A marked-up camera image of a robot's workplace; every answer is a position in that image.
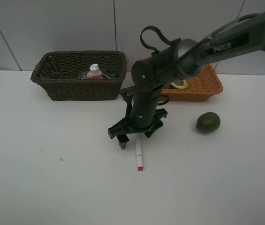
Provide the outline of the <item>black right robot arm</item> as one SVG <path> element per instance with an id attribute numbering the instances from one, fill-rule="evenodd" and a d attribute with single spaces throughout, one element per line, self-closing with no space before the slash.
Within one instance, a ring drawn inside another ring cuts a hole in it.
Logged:
<path id="1" fill-rule="evenodd" d="M 159 99 L 164 85 L 199 75 L 203 67 L 252 53 L 265 52 L 265 12 L 249 14 L 218 28 L 201 41 L 168 40 L 155 26 L 147 26 L 167 45 L 167 49 L 145 45 L 151 57 L 138 60 L 131 69 L 133 86 L 119 94 L 127 104 L 125 117 L 108 129 L 110 138 L 117 138 L 124 149 L 129 134 L 143 133 L 147 137 L 163 126 L 167 111 Z"/>

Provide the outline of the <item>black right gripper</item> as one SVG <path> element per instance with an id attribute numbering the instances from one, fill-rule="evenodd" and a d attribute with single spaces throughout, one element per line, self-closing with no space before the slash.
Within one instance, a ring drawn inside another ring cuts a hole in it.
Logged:
<path id="1" fill-rule="evenodd" d="M 161 91 L 136 92 L 132 97 L 128 97 L 125 117 L 108 129 L 109 137 L 117 137 L 122 150 L 129 142 L 127 134 L 144 133 L 150 138 L 155 131 L 163 127 L 161 119 L 167 117 L 167 111 L 157 107 L 166 103 L 168 96 Z"/>

